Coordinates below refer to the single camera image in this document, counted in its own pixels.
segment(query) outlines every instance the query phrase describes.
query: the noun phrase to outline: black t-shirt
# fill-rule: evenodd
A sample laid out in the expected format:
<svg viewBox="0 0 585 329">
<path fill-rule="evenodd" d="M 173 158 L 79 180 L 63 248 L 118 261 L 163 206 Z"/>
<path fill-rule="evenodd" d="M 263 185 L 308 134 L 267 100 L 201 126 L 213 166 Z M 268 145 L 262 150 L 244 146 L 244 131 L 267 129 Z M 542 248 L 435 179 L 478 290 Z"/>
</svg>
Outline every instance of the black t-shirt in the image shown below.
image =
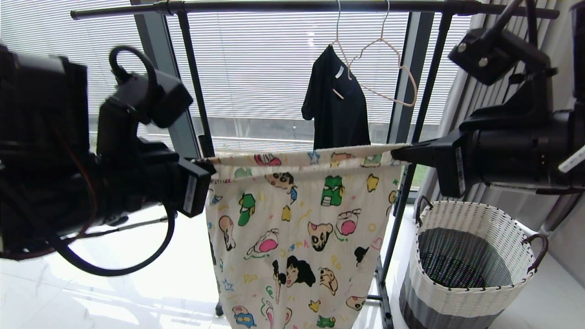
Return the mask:
<svg viewBox="0 0 585 329">
<path fill-rule="evenodd" d="M 356 77 L 352 74 L 352 80 L 348 79 L 347 66 L 333 46 L 328 46 L 313 64 L 302 117 L 315 118 L 315 150 L 370 144 L 366 97 Z"/>
</svg>

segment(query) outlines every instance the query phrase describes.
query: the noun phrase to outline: cartoon print shorts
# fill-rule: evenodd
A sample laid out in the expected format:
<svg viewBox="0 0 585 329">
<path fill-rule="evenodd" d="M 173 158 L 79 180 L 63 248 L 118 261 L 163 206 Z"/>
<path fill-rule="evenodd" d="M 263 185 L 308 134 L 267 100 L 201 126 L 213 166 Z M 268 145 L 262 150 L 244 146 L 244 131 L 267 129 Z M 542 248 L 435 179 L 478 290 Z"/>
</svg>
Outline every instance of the cartoon print shorts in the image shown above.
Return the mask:
<svg viewBox="0 0 585 329">
<path fill-rule="evenodd" d="M 357 146 L 212 158 L 206 215 L 233 328 L 351 328 L 374 275 L 400 167 Z"/>
</svg>

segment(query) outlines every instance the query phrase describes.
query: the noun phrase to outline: white and gray basket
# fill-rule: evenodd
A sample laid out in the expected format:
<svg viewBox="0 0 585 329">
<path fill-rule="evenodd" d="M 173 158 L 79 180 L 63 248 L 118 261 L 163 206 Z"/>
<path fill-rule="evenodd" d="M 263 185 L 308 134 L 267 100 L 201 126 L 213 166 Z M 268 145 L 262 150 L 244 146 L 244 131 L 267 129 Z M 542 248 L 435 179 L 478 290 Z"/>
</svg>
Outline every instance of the white and gray basket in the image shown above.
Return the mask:
<svg viewBox="0 0 585 329">
<path fill-rule="evenodd" d="M 427 206 L 420 213 L 421 201 Z M 505 212 L 457 201 L 417 207 L 417 234 L 400 291 L 410 329 L 486 329 L 532 279 L 548 249 Z M 530 242 L 542 238 L 535 258 Z"/>
</svg>

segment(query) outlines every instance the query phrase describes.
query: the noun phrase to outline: shirt tag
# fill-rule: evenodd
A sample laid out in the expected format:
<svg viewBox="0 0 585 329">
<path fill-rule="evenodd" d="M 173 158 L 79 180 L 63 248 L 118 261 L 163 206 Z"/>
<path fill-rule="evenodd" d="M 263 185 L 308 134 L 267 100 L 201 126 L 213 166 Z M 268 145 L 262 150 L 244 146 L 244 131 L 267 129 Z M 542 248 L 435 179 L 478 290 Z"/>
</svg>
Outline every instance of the shirt tag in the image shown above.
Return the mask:
<svg viewBox="0 0 585 329">
<path fill-rule="evenodd" d="M 343 66 L 339 68 L 339 72 L 335 74 L 336 79 L 339 79 L 339 77 L 343 74 L 343 70 L 344 70 Z"/>
</svg>

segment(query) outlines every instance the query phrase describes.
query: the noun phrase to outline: screw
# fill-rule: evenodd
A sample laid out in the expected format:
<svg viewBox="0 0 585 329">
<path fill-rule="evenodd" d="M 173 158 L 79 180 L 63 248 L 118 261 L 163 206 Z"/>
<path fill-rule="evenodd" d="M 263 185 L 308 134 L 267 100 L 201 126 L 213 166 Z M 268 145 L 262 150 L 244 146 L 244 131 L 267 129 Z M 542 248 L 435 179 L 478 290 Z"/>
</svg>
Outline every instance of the screw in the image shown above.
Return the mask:
<svg viewBox="0 0 585 329">
<path fill-rule="evenodd" d="M 487 65 L 487 58 L 483 57 L 479 60 L 479 67 L 484 67 Z"/>
<path fill-rule="evenodd" d="M 460 52 L 460 53 L 463 53 L 466 49 L 467 49 L 467 43 L 465 43 L 465 42 L 461 42 L 457 46 L 457 51 Z"/>
</svg>

